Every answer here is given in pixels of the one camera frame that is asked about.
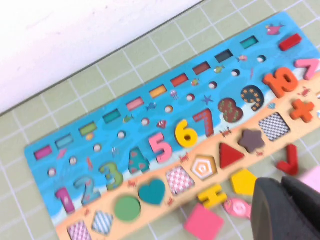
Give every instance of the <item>green circle piece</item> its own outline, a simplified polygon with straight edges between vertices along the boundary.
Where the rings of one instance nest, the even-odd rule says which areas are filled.
[[[124,222],[133,221],[140,215],[140,212],[140,202],[134,196],[120,197],[114,207],[115,216]]]

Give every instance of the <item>yellow number 6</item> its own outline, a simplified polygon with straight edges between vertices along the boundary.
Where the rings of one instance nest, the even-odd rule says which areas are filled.
[[[184,148],[191,148],[197,143],[198,134],[192,128],[186,128],[188,126],[187,120],[182,120],[175,128],[175,139]]]

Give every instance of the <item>orange plus sign piece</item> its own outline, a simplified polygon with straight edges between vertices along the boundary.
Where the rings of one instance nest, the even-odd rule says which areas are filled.
[[[312,102],[304,103],[300,99],[295,100],[292,103],[294,110],[290,113],[290,117],[293,120],[301,118],[305,123],[309,123],[312,120],[311,111],[315,105]]]

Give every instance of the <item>green cutting mat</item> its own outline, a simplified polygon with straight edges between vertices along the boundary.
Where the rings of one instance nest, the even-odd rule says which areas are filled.
[[[279,11],[288,12],[320,48],[320,0],[206,0],[148,35],[0,117],[0,240],[57,240],[24,157],[29,143],[143,85]],[[300,172],[319,165],[320,128],[294,142]],[[277,152],[249,170],[280,180]],[[229,182],[222,188],[232,196]],[[183,223],[196,201],[150,223],[126,240],[193,240]],[[219,240],[251,240],[248,220],[220,215]]]

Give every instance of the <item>checkered square cutout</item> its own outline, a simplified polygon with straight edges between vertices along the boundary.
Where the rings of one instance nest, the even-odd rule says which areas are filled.
[[[167,171],[166,179],[169,183],[171,193],[175,196],[185,192],[195,185],[195,181],[189,176],[182,166],[177,166]]]
[[[92,240],[84,221],[79,221],[68,227],[71,240]]]
[[[259,126],[271,142],[290,132],[289,126],[278,112],[259,121]]]

